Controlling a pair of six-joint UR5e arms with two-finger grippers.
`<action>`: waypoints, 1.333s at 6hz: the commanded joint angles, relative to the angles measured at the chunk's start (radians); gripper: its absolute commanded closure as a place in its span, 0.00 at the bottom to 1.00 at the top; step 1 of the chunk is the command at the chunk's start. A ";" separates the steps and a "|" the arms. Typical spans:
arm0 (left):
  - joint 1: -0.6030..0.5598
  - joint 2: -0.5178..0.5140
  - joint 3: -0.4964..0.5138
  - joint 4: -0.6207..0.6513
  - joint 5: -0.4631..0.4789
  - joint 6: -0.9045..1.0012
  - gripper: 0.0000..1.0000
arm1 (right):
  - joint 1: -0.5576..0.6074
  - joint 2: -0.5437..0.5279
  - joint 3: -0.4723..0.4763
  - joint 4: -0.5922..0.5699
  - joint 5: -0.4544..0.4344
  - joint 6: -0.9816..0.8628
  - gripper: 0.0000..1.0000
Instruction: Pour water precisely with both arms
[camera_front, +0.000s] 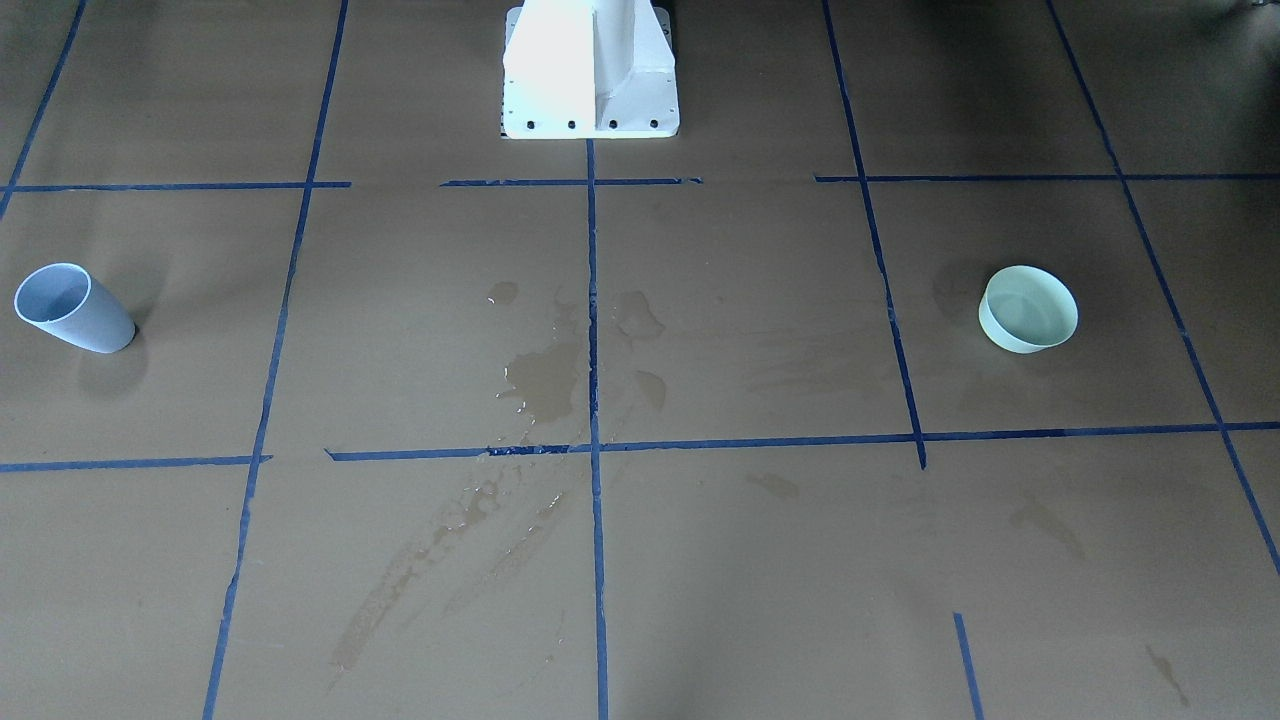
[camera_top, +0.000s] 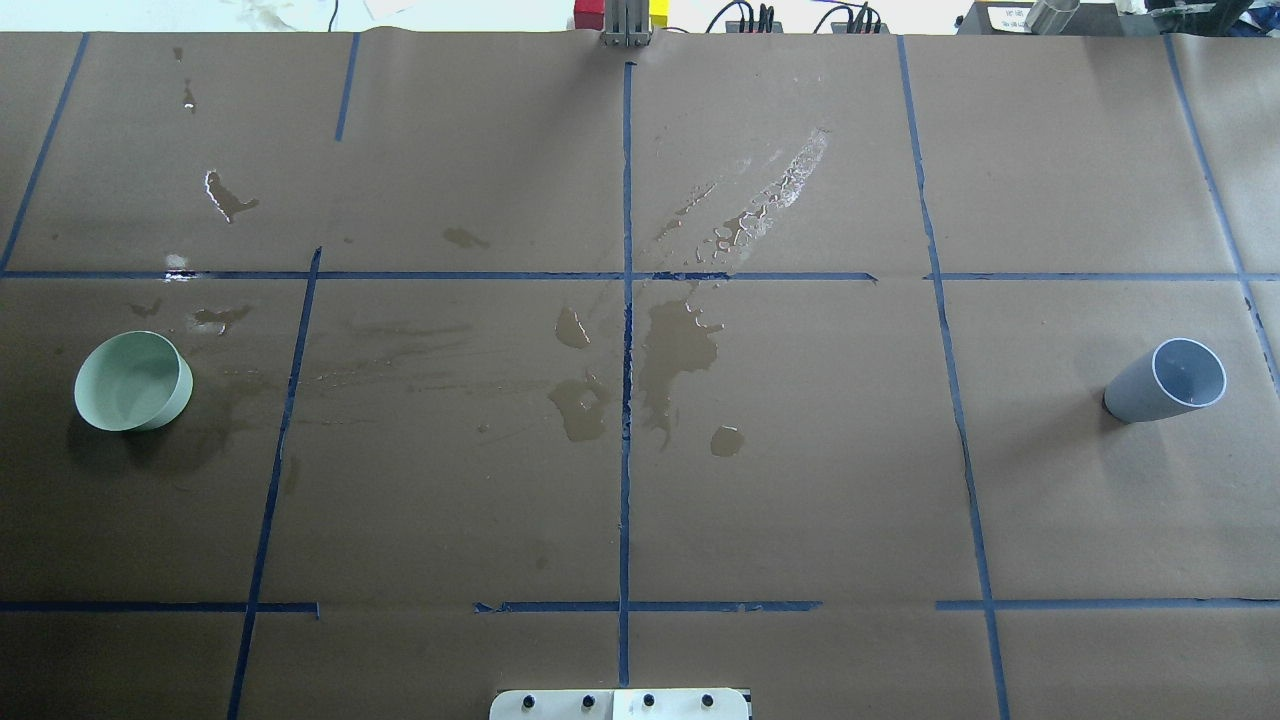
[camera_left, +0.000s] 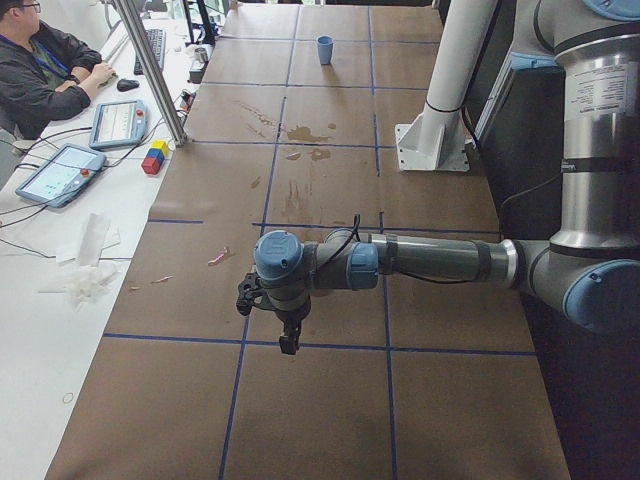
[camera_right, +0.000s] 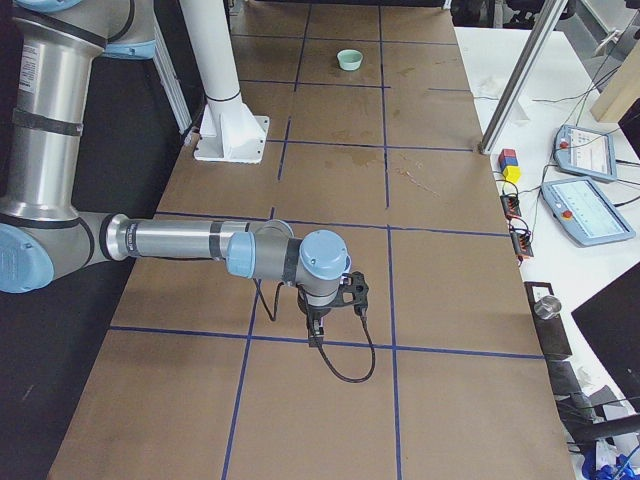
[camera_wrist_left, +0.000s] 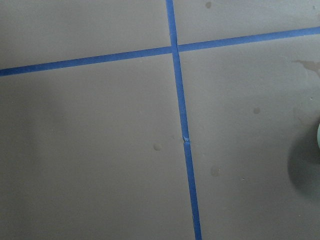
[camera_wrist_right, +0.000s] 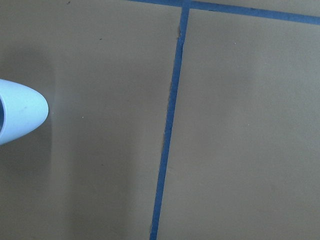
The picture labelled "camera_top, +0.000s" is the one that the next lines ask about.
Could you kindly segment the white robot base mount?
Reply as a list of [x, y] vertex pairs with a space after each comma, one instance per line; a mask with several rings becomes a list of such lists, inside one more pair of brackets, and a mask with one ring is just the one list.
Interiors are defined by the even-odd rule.
[[618, 688], [503, 691], [489, 719], [751, 719], [746, 691]]

